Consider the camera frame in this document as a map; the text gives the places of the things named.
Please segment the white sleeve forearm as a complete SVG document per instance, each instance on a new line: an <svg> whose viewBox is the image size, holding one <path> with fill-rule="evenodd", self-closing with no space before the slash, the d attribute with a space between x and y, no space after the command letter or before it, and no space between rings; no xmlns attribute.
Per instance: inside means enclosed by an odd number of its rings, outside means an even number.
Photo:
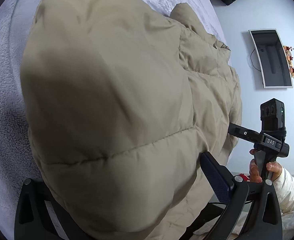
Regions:
<svg viewBox="0 0 294 240"><path fill-rule="evenodd" d="M282 213L294 211L294 177L282 168L281 175L273 182Z"/></svg>

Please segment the right hand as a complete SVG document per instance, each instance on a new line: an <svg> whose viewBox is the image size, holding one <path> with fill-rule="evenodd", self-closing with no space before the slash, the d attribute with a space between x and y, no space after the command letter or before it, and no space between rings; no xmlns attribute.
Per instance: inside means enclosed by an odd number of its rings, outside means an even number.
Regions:
<svg viewBox="0 0 294 240"><path fill-rule="evenodd" d="M267 170L272 173L271 181L275 181L282 174L283 167L278 162L269 162L266 165ZM250 182L261 183L262 178L259 173L258 166L255 162L255 159L250 161L249 165L249 174L250 174Z"/></svg>

